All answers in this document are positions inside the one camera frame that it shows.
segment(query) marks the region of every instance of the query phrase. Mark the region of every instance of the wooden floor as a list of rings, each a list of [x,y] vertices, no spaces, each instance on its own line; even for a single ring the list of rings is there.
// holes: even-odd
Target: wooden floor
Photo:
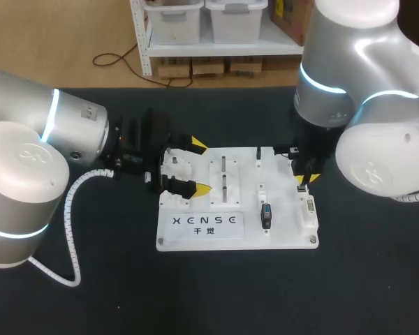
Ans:
[[[97,54],[122,54],[134,43],[129,0],[0,0],[0,69],[30,80],[53,87],[157,87],[123,63],[91,63]],[[284,58],[268,60],[260,78],[200,79],[192,87],[293,85],[300,58]],[[138,51],[127,59],[141,73]]]

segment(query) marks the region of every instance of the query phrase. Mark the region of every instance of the white cable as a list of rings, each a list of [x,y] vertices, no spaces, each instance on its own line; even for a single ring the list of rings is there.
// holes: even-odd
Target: white cable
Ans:
[[[64,284],[66,286],[70,286],[71,288],[74,288],[75,286],[78,286],[81,282],[81,271],[79,268],[79,262],[78,262],[78,256],[76,255],[76,249],[75,249],[75,242],[73,241],[73,232],[71,231],[71,204],[73,202],[73,197],[75,196],[76,190],[79,188],[79,186],[82,185],[82,183],[90,178],[93,177],[109,177],[113,178],[113,171],[107,170],[107,169],[97,169],[89,171],[85,174],[83,174],[81,177],[78,178],[74,182],[74,184],[70,187],[70,190],[67,193],[66,199],[65,199],[65,206],[64,206],[64,226],[65,226],[65,235],[67,238],[67,244],[68,249],[70,251],[71,256],[71,262],[73,264],[73,271],[75,272],[75,280],[74,281],[67,281],[65,278],[60,277],[60,275],[55,274],[53,271],[48,269],[45,265],[40,263],[37,259],[30,256],[28,258],[28,261],[36,265],[40,270],[45,272],[48,276],[53,278],[56,281],[59,281],[61,284]]]
[[[399,202],[419,202],[419,193],[403,195],[401,197],[395,197],[393,199]]]

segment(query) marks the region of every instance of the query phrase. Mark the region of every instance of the white mount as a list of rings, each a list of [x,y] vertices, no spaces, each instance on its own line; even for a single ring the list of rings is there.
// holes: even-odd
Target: white mount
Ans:
[[[297,191],[290,164],[286,157],[275,156],[271,147],[261,148],[259,160],[256,148],[208,149],[202,156],[175,149],[165,152],[162,174],[192,179],[213,189],[209,195],[191,200],[169,192],[161,194],[157,249],[317,248],[314,197],[308,191]],[[261,224],[263,203],[272,208],[268,230]]]

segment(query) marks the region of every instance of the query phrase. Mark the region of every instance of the bolt hole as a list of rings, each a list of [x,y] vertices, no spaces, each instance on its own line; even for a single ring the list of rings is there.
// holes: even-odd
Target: bolt hole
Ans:
[[[76,161],[77,159],[81,158],[81,157],[82,157],[82,155],[81,155],[81,153],[80,153],[80,152],[77,152],[77,151],[72,151],[72,152],[70,153],[70,157]]]

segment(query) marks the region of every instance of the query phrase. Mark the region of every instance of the cable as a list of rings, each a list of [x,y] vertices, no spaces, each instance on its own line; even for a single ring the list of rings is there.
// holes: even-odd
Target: cable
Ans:
[[[138,73],[136,73],[136,71],[131,67],[131,65],[128,63],[128,61],[126,60],[125,57],[128,54],[130,54],[132,51],[134,51],[137,48],[137,46],[138,46],[138,43],[135,43],[135,45],[133,47],[131,47],[129,50],[127,50],[123,55],[115,54],[114,52],[104,52],[103,54],[98,54],[97,56],[95,56],[93,58],[93,60],[91,62],[95,66],[102,66],[102,67],[104,67],[104,66],[112,66],[112,65],[118,63],[119,61],[123,61],[127,65],[127,67],[129,68],[129,70],[134,75],[136,75],[137,77],[139,77],[140,79],[143,79],[143,80],[145,80],[147,82],[151,82],[153,84],[157,84],[157,85],[163,86],[165,88],[169,88],[169,87],[173,87],[173,88],[187,88],[187,87],[190,87],[193,84],[193,78],[192,77],[189,77],[189,83],[187,85],[185,85],[185,86],[171,86],[171,83],[174,80],[176,80],[176,79],[182,79],[182,78],[171,78],[167,84],[164,84],[162,82],[156,82],[154,80],[147,79],[147,78],[143,77],[142,75],[139,75]],[[116,59],[114,61],[111,61],[109,63],[104,63],[104,64],[100,64],[100,63],[97,63],[96,62],[99,58],[104,57],[104,56],[113,56],[113,57],[116,57]]]
[[[109,177],[113,178],[113,171],[108,169],[97,169],[89,171],[83,174],[81,177],[76,180],[73,185],[70,187],[70,190],[67,193],[64,205],[64,226],[65,226],[65,235],[67,238],[68,249],[70,251],[71,263],[73,265],[73,271],[75,272],[75,280],[68,281],[65,278],[60,277],[60,275],[55,274],[53,271],[48,269],[45,265],[40,263],[37,259],[32,256],[28,258],[28,261],[37,266],[40,270],[45,272],[48,276],[53,278],[56,281],[59,281],[61,284],[74,288],[78,286],[81,282],[81,271],[79,268],[78,255],[76,254],[75,242],[73,241],[73,232],[71,231],[71,205],[73,203],[73,197],[75,196],[76,190],[84,183],[84,181],[93,178],[93,177]]]
[[[419,193],[403,195],[401,197],[395,197],[393,200],[398,202],[419,202]]]

